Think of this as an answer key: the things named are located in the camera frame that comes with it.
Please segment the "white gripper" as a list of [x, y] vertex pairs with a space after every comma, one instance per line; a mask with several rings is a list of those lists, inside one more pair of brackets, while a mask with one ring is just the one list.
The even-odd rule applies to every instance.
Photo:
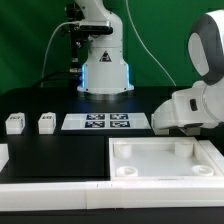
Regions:
[[153, 129], [207, 128], [224, 123], [224, 104], [206, 87], [176, 91], [153, 114]]

